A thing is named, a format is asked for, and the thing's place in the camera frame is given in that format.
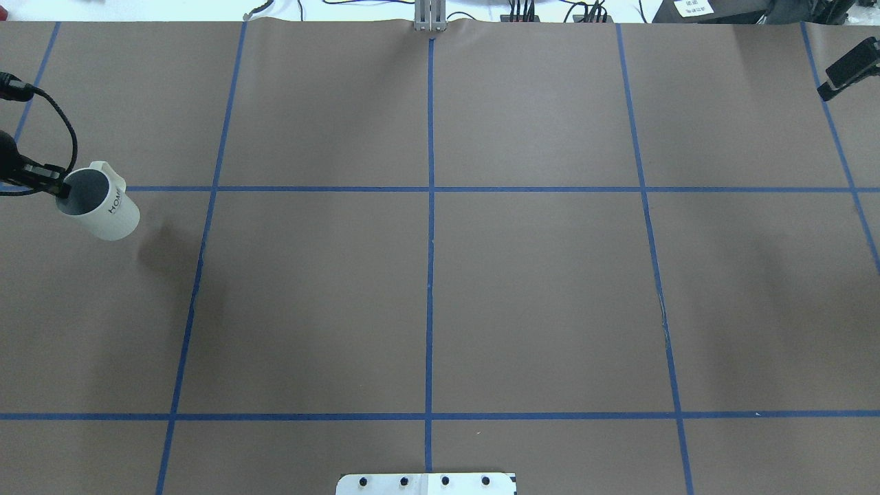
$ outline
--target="blue tape line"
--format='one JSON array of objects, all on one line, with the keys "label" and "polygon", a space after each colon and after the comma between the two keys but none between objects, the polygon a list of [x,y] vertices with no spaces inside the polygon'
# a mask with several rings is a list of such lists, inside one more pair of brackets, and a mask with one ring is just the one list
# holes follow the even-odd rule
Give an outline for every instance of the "blue tape line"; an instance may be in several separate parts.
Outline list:
[{"label": "blue tape line", "polygon": [[674,412],[437,412],[438,421],[562,421],[587,419],[675,419]]},{"label": "blue tape line", "polygon": [[627,112],[629,113],[629,130],[633,136],[633,149],[635,152],[635,167],[639,174],[639,187],[642,189],[642,210],[645,216],[645,228],[648,233],[648,246],[651,253],[651,264],[654,267],[654,284],[657,298],[660,303],[660,312],[663,317],[663,331],[666,339],[666,365],[669,368],[669,382],[672,389],[672,404],[675,408],[676,426],[678,427],[678,446],[681,451],[681,464],[685,475],[685,487],[688,495],[693,495],[693,479],[691,477],[691,460],[687,452],[687,438],[685,436],[685,421],[681,417],[681,400],[678,395],[678,378],[675,372],[675,358],[672,355],[672,338],[669,331],[669,319],[666,315],[666,301],[663,293],[663,281],[660,278],[660,263],[657,260],[656,243],[654,241],[654,226],[651,223],[650,207],[648,204],[648,189],[645,184],[645,172],[642,167],[642,150],[639,147],[639,135],[635,127],[635,111],[633,108],[633,94],[629,87],[629,74],[627,71],[627,55],[623,45],[623,32],[620,24],[617,27],[617,45],[620,52],[620,69],[623,72],[623,89],[627,96]]},{"label": "blue tape line", "polygon": [[664,187],[645,188],[649,193],[848,193],[849,188],[757,188],[751,186],[735,187]]},{"label": "blue tape line", "polygon": [[602,186],[525,186],[525,187],[493,187],[493,186],[438,186],[438,193],[637,193],[637,187],[602,187]]},{"label": "blue tape line", "polygon": [[880,417],[880,410],[721,410],[681,413],[685,419],[725,419],[762,417]]},{"label": "blue tape line", "polygon": [[433,470],[434,409],[434,38],[428,40],[428,278],[425,315],[425,472]]},{"label": "blue tape line", "polygon": [[[0,421],[168,421],[168,413],[5,412]],[[178,413],[175,421],[422,421],[421,412]],[[880,417],[880,410],[686,410],[629,412],[435,412],[435,421],[584,421],[640,419],[762,419],[768,417]]]},{"label": "blue tape line", "polygon": [[422,421],[421,413],[244,413],[187,414],[179,413],[178,421]]},{"label": "blue tape line", "polygon": [[[0,191],[25,190],[19,186],[0,185]],[[850,188],[802,188],[778,187],[703,187],[703,186],[647,186],[649,193],[804,193],[804,194],[849,194]],[[210,192],[211,186],[128,186],[131,192]],[[880,188],[856,188],[859,193],[880,193]],[[377,193],[427,193],[430,188],[420,186],[219,186],[219,192],[377,192]],[[618,186],[526,186],[526,187],[458,187],[436,186],[435,193],[638,193],[639,187]]]},{"label": "blue tape line", "polygon": [[[49,36],[49,43],[46,46],[46,52],[43,53],[43,60],[40,62],[40,68],[37,70],[37,77],[33,80],[33,85],[39,87],[40,81],[43,80],[43,73],[46,72],[46,65],[49,62],[49,56],[52,54],[52,48],[55,46],[55,40],[58,39],[58,31],[61,29],[61,22],[56,22],[55,27],[52,29],[52,35]],[[21,138],[22,131],[25,130],[25,121],[27,120],[27,115],[31,113],[31,105],[33,104],[33,100],[27,101],[25,103],[25,109],[21,112],[21,118],[18,119],[18,127],[15,129],[15,142]]]},{"label": "blue tape line", "polygon": [[193,320],[195,318],[195,302],[199,294],[199,287],[202,282],[202,269],[205,263],[205,247],[208,245],[208,235],[211,229],[211,221],[214,217],[214,204],[217,196],[217,186],[220,183],[220,173],[223,169],[223,157],[226,150],[226,136],[229,133],[229,122],[232,118],[232,103],[235,100],[235,88],[238,83],[238,69],[241,66],[241,54],[245,47],[245,36],[247,34],[247,23],[241,23],[241,30],[238,35],[238,50],[235,55],[235,64],[232,68],[232,81],[229,87],[229,98],[226,101],[226,115],[224,116],[223,131],[220,135],[220,146],[217,149],[217,161],[214,167],[214,179],[211,182],[211,196],[208,200],[208,211],[205,214],[205,226],[202,231],[202,244],[199,247],[199,259],[195,266],[195,277],[193,281],[193,292],[189,299],[189,312],[187,314],[187,327],[183,335],[183,344],[180,346],[180,360],[177,365],[177,378],[174,381],[174,393],[171,403],[171,418],[168,420],[168,429],[165,432],[165,447],[162,450],[162,462],[159,464],[159,474],[156,482],[156,495],[162,495],[165,488],[165,473],[168,470],[168,459],[171,456],[171,444],[174,436],[174,422],[177,415],[178,405],[180,404],[180,389],[183,387],[183,373],[187,367],[187,354],[189,353],[189,339],[193,333]]},{"label": "blue tape line", "polygon": [[211,186],[128,186],[126,192],[209,192]]},{"label": "blue tape line", "polygon": [[0,421],[168,421],[165,413],[6,412]]},{"label": "blue tape line", "polygon": [[[816,60],[813,58],[813,49],[810,45],[810,35],[807,34],[807,25],[801,22],[801,35],[803,36],[803,45],[807,49],[807,58],[810,61],[810,70],[813,73],[813,83],[816,84],[816,87],[820,86],[819,75],[816,71]],[[868,219],[865,217],[865,211],[862,208],[862,200],[859,199],[859,192],[855,188],[855,181],[853,180],[853,174],[849,170],[849,163],[847,162],[847,155],[843,152],[843,146],[840,144],[840,136],[837,133],[837,126],[834,125],[834,118],[831,116],[831,110],[828,108],[828,103],[822,100],[821,97],[816,97],[822,103],[822,110],[825,112],[825,119],[828,121],[828,128],[831,130],[831,136],[834,140],[834,147],[837,148],[837,155],[840,157],[840,165],[843,166],[843,173],[847,177],[847,184],[849,184],[849,190],[853,195],[853,203],[855,203],[855,209],[859,213],[859,221],[862,223],[862,231],[865,234],[865,239],[868,242],[868,249],[870,250],[871,257],[874,258],[874,267],[877,270],[877,273],[880,273],[880,255],[877,253],[877,246],[874,243],[874,236],[871,235],[871,229],[868,225]]]},{"label": "blue tape line", "polygon": [[222,192],[301,192],[301,193],[424,193],[424,187],[398,186],[220,186]]}]

